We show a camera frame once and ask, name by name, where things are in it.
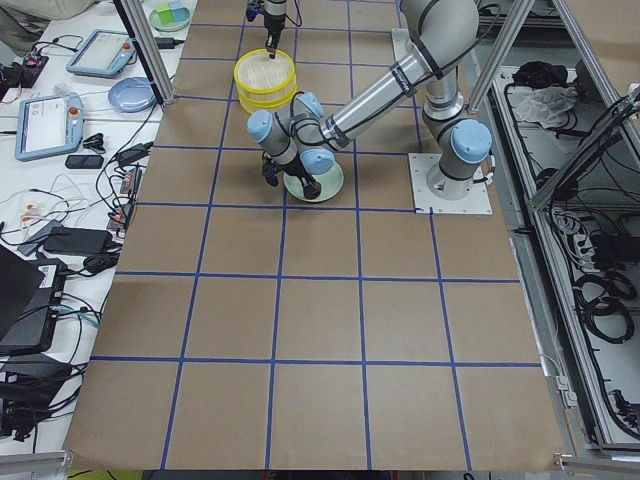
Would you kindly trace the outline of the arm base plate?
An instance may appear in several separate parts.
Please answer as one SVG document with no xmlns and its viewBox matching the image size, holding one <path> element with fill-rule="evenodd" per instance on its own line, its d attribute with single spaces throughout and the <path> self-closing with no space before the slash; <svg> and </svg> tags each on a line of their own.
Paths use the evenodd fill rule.
<svg viewBox="0 0 640 480">
<path fill-rule="evenodd" d="M 472 179 L 452 180 L 440 170 L 440 154 L 408 155 L 414 210 L 418 214 L 491 215 L 488 188 L 478 166 Z"/>
</svg>

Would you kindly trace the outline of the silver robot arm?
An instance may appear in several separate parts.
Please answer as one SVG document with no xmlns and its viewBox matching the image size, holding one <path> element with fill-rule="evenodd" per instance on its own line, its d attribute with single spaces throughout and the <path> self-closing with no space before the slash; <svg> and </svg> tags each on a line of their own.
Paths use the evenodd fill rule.
<svg viewBox="0 0 640 480">
<path fill-rule="evenodd" d="M 287 18 L 286 0 L 265 0 L 263 3 L 263 24 L 267 31 L 265 49 L 270 59 L 276 57 L 281 33 Z"/>
<path fill-rule="evenodd" d="M 401 1 L 398 7 L 409 34 L 404 56 L 340 110 L 327 115 L 313 93 L 296 92 L 277 111 L 249 117 L 247 131 L 262 148 L 262 175 L 269 185 L 293 178 L 306 201 L 332 197 L 336 192 L 321 177 L 334 166 L 335 152 L 423 89 L 423 121 L 441 149 L 427 186 L 445 200 L 468 195 L 492 146 L 488 128 L 464 113 L 458 87 L 457 66 L 476 43 L 477 6 L 444 0 Z"/>
</svg>

